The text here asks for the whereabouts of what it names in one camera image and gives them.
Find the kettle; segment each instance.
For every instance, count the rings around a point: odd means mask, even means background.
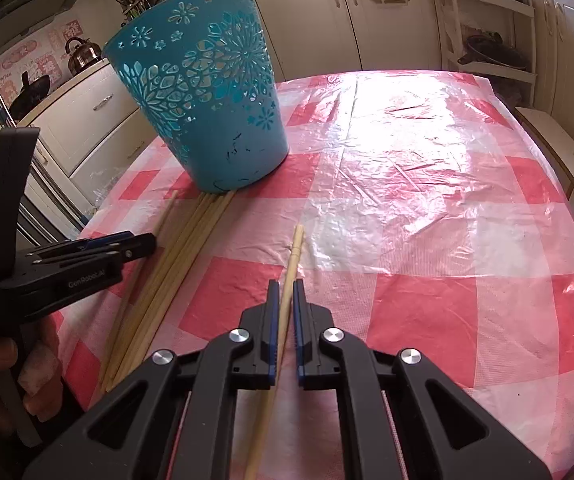
[[[78,41],[80,44],[71,52],[69,44],[72,41]],[[81,40],[78,37],[69,38],[65,45],[65,52],[69,54],[69,71],[71,75],[80,74],[88,66],[100,61],[102,58],[102,50],[97,43],[91,43],[89,40]]]

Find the blue plastic basket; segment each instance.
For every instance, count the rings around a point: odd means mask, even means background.
[[[246,186],[287,155],[255,0],[167,0],[104,54],[199,189]]]

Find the metal bolt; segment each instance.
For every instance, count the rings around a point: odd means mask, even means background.
[[[156,350],[151,356],[151,359],[157,365],[167,365],[172,361],[173,358],[174,355],[169,350]]]
[[[323,337],[330,343],[338,343],[342,338],[345,337],[345,332],[333,326],[328,328],[323,332]]]
[[[229,339],[231,339],[234,343],[244,343],[249,339],[249,332],[244,328],[235,328],[231,332],[229,332]]]
[[[405,348],[400,353],[400,358],[403,359],[403,362],[407,363],[408,365],[415,365],[417,362],[420,361],[421,357],[422,356],[420,352],[415,348]]]

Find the bundle of chopsticks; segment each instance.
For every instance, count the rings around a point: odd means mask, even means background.
[[[129,297],[142,269],[142,260],[130,275],[100,365],[100,396],[120,383],[147,356],[147,350],[178,288],[233,196],[234,191],[223,195],[202,193],[186,222],[179,222],[171,214],[176,193],[167,203],[152,232],[158,235],[162,230],[169,230],[170,226],[175,228],[171,229],[170,242],[141,293],[132,308],[128,309]]]

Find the table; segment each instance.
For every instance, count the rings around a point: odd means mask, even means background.
[[[574,462],[574,221],[535,144],[470,74],[315,76],[278,93],[291,152],[237,193],[151,351],[200,349],[237,326],[284,277],[302,222],[310,301],[374,349],[423,351],[561,478]],[[146,232],[173,190],[183,214],[198,191],[157,139],[83,235]],[[56,315],[65,379],[83,406],[122,290]],[[341,479],[335,395],[298,390],[294,361],[290,337],[262,478]],[[232,478],[254,395],[239,397]]]

